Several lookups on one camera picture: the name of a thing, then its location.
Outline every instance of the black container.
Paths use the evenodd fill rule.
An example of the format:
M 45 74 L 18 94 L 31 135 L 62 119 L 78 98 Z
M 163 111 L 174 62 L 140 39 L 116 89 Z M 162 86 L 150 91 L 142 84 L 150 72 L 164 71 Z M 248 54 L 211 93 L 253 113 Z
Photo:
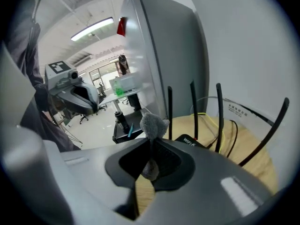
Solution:
M 123 129 L 123 132 L 128 134 L 130 131 L 130 127 L 126 122 L 126 118 L 124 117 L 122 112 L 115 112 L 114 116 L 116 117 L 119 126 Z

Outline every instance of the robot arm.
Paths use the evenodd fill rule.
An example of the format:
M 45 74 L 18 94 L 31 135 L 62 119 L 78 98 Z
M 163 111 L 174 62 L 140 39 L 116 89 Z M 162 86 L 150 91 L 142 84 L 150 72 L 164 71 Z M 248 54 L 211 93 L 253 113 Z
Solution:
M 78 77 L 76 68 L 65 61 L 45 67 L 45 83 L 49 101 L 58 112 L 69 119 L 75 115 L 91 115 L 98 111 L 99 96 L 93 85 Z

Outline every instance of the dark jacket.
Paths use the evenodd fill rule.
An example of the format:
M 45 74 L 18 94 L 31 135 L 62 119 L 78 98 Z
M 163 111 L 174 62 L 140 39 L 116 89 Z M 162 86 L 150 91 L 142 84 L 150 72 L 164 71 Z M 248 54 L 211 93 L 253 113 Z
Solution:
M 40 34 L 40 26 L 32 21 L 34 6 L 34 0 L 23 2 L 12 19 L 5 39 L 5 44 L 12 59 L 36 89 L 35 96 L 28 105 L 20 125 L 36 132 L 43 140 L 55 142 L 60 152 L 72 151 L 77 147 L 42 112 L 48 111 L 48 92 L 39 72 L 38 36 Z M 31 28 L 33 30 L 31 42 L 29 43 Z

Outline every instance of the white desk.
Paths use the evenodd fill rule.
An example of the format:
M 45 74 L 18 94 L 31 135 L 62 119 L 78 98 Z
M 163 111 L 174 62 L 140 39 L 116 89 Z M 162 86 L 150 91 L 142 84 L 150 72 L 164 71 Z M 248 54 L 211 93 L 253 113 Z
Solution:
M 120 109 L 120 107 L 119 107 L 119 105 L 118 105 L 118 103 L 117 103 L 117 100 L 119 100 L 120 98 L 124 98 L 124 97 L 128 97 L 128 96 L 130 96 L 130 95 L 134 95 L 134 94 L 136 94 L 136 93 L 138 93 L 138 92 L 140 92 L 141 91 L 141 89 L 136 89 L 136 90 L 133 90 L 133 91 L 131 91 L 131 92 L 126 92 L 126 93 L 124 93 L 122 96 L 117 96 L 116 94 L 110 94 L 110 95 L 108 95 L 106 98 L 104 98 L 104 100 L 99 104 L 99 107 L 101 107 L 101 106 L 103 106 L 103 105 L 105 105 L 105 104 L 108 104 L 108 103 L 110 103 L 110 102 L 113 102 L 113 104 L 115 105 L 115 107 L 116 107 L 116 109 L 117 109 L 117 111 L 118 112 L 121 112 L 121 109 Z

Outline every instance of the desk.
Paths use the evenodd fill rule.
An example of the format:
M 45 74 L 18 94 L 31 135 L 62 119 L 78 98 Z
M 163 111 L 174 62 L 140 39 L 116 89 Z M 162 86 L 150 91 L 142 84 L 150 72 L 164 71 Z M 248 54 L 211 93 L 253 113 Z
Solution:
M 117 111 L 118 112 L 121 112 L 121 109 L 120 109 L 120 107 L 119 107 L 119 105 L 118 105 L 118 103 L 117 103 L 117 100 L 119 100 L 120 98 L 124 98 L 124 97 L 128 97 L 128 96 L 130 96 L 130 95 L 134 95 L 134 94 L 136 94 L 136 93 L 138 93 L 138 92 L 140 92 L 141 91 L 141 89 L 136 89 L 136 90 L 133 90 L 133 91 L 131 91 L 131 92 L 126 92 L 126 93 L 124 93 L 122 96 L 117 96 L 116 94 L 110 94 L 110 95 L 108 95 L 106 98 L 104 98 L 104 100 L 99 104 L 99 107 L 101 107 L 101 106 L 103 106 L 103 105 L 105 105 L 105 104 L 108 104 L 108 103 L 110 103 L 110 102 L 113 102 L 113 104 L 115 105 L 115 107 L 116 107 L 116 109 L 117 109 Z
M 218 118 L 212 118 L 212 119 L 216 124 L 218 124 Z M 198 121 L 199 121 L 198 142 L 200 142 L 204 146 L 207 146 L 215 139 L 215 137 L 212 134 L 212 132 L 207 128 L 206 124 L 211 128 L 211 130 L 215 134 L 218 134 L 218 129 L 211 124 L 210 120 L 206 116 L 198 116 Z M 242 125 L 238 125 L 238 127 L 239 127 L 238 138 L 232 150 L 232 153 L 229 157 L 229 159 L 231 159 L 235 163 L 241 162 L 260 143 L 260 141 Z M 224 120 L 223 131 L 226 136 L 226 141 L 222 147 L 221 154 L 225 154 L 227 156 L 235 138 L 235 133 L 236 133 L 235 125 L 229 120 Z M 191 137 L 194 137 L 193 116 L 177 117 L 173 119 L 173 129 L 172 129 L 173 140 L 175 140 L 181 134 L 188 134 Z M 167 139 L 168 136 L 169 135 L 167 131 L 164 138 Z M 214 151 L 215 146 L 216 146 L 216 142 L 210 148 L 210 150 Z M 255 177 L 257 177 L 271 191 L 271 193 L 275 194 L 278 191 L 278 182 L 277 182 L 277 175 L 275 172 L 275 168 L 265 148 L 263 148 L 243 168 L 246 169 L 249 173 L 253 174 Z M 142 213 L 153 200 L 154 189 L 151 182 L 142 176 L 138 178 L 135 184 L 136 184 L 136 195 L 137 195 L 138 207 L 140 213 Z

